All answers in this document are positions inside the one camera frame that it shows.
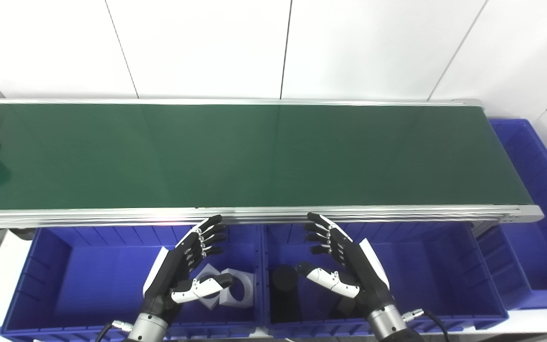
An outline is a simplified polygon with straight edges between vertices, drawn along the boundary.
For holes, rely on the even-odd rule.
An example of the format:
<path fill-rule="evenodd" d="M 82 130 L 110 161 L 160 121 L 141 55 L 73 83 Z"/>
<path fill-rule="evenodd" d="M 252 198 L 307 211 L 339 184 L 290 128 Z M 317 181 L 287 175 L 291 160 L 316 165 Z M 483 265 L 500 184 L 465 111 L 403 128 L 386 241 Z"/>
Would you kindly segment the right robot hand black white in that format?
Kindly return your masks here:
<path fill-rule="evenodd" d="M 310 247 L 313 255 L 329 255 L 345 273 L 330 271 L 301 261 L 297 273 L 344 297 L 354 299 L 359 312 L 367 317 L 373 312 L 389 310 L 396 301 L 381 263 L 367 241 L 357 243 L 345 230 L 321 214 L 309 212 L 304 224 L 306 240 L 317 242 Z"/>

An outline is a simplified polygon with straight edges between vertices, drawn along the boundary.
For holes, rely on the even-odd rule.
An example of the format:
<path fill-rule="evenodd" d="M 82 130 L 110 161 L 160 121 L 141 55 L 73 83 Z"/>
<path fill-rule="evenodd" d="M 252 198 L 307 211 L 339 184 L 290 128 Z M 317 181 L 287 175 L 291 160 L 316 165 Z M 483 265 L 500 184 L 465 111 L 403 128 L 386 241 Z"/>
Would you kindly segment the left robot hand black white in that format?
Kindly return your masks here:
<path fill-rule="evenodd" d="M 222 216 L 204 219 L 192 227 L 173 249 L 154 262 L 146 282 L 140 314 L 158 318 L 171 325 L 185 303 L 218 294 L 234 282 L 230 274 L 191 279 L 190 273 L 210 255 L 220 255 L 224 249 L 217 246 L 226 240 L 226 225 Z"/>

